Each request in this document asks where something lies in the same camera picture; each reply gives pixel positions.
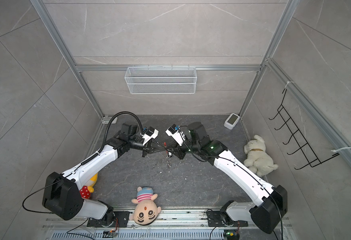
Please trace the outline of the metal keyring holder red handle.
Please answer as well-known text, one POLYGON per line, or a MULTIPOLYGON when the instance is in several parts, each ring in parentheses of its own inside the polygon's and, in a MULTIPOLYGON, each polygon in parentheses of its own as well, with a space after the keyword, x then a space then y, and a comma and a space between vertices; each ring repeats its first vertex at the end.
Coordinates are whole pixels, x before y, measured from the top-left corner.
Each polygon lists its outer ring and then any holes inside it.
POLYGON ((170 168, 171 167, 171 165, 172 165, 172 160, 171 160, 171 158, 169 158, 168 156, 167 156, 167 153, 169 152, 169 151, 165 151, 166 152, 166 162, 167 162, 167 167, 168 168, 170 168))

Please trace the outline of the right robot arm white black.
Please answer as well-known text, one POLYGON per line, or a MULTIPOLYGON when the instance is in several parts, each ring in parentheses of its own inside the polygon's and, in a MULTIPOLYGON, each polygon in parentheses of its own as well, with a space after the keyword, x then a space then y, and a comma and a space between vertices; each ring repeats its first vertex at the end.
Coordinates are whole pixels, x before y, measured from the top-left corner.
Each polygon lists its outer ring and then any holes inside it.
POLYGON ((180 126, 172 125, 166 134, 173 138, 167 151, 182 160, 191 154, 208 162, 229 176, 250 197, 249 203, 228 201, 218 212, 219 225, 254 223, 261 231, 271 234, 277 226, 283 226, 283 216, 288 210, 287 191, 274 187, 252 173, 220 141, 211 140, 200 122, 187 126, 184 133, 180 126))

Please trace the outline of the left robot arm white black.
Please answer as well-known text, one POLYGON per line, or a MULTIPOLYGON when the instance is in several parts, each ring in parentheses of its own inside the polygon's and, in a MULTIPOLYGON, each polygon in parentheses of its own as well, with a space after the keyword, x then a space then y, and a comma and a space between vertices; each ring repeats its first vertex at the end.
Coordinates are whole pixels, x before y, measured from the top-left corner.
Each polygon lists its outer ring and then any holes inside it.
POLYGON ((158 130, 145 128, 143 135, 137 136, 136 128, 136 125, 123 124, 121 130, 93 155, 61 174, 50 174, 46 178, 42 206, 65 221, 84 217, 99 220, 105 226, 111 225, 114 221, 113 208, 101 201, 82 197, 80 191, 100 170, 130 149, 150 150, 151 140, 157 137, 158 130))

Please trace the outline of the white digital clock device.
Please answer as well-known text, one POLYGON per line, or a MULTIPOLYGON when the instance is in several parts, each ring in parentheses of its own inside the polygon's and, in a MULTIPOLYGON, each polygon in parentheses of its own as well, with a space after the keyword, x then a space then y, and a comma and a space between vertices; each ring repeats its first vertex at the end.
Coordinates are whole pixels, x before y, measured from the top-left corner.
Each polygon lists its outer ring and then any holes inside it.
POLYGON ((228 118, 225 120, 224 127, 229 130, 232 130, 237 125, 240 119, 241 119, 240 116, 238 116, 235 113, 231 113, 228 116, 228 118))

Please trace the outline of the plush doll striped hat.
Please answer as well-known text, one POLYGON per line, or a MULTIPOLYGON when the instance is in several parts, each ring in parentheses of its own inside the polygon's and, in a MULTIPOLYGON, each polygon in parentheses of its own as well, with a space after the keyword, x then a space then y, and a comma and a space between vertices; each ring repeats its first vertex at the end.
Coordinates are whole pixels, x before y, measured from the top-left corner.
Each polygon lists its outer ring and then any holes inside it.
POLYGON ((129 216, 130 221, 134 221, 141 226, 150 225, 158 217, 161 207, 154 202, 158 194, 150 187, 138 187, 136 198, 131 202, 135 204, 134 212, 129 216))

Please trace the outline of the white plush dog toy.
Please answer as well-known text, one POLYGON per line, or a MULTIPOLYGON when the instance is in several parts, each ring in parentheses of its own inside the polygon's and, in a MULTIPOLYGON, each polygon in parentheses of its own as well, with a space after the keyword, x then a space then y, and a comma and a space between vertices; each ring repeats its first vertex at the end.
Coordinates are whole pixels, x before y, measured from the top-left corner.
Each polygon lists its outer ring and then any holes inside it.
POLYGON ((244 146, 244 152, 247 155, 244 165, 260 178, 279 167, 266 153, 265 140, 259 135, 254 135, 253 139, 244 146))

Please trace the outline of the yellow red plush toy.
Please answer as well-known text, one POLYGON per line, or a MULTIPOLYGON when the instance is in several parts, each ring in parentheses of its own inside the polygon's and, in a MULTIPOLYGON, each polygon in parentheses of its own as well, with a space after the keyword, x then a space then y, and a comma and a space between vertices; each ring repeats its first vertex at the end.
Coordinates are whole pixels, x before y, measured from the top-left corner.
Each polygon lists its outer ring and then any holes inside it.
POLYGON ((96 184, 97 179, 98 179, 98 174, 95 174, 79 191, 83 199, 90 199, 91 194, 94 192, 94 185, 96 184))

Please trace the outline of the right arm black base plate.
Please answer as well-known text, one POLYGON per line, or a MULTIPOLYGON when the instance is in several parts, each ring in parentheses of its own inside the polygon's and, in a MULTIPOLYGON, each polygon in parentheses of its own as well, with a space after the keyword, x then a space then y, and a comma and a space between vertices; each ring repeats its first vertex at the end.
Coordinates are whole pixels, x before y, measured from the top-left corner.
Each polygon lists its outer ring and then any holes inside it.
POLYGON ((213 211, 208 209, 206 211, 209 227, 248 227, 246 221, 234 221, 226 213, 220 211, 213 211))

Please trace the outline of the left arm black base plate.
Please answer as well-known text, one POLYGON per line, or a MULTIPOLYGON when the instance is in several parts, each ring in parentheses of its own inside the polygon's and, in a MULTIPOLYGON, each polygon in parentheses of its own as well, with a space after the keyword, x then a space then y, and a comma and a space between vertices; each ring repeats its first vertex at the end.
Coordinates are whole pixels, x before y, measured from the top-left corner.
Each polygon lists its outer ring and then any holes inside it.
POLYGON ((101 220, 90 218, 87 222, 87 227, 95 228, 126 228, 129 221, 129 211, 117 211, 107 213, 101 220))

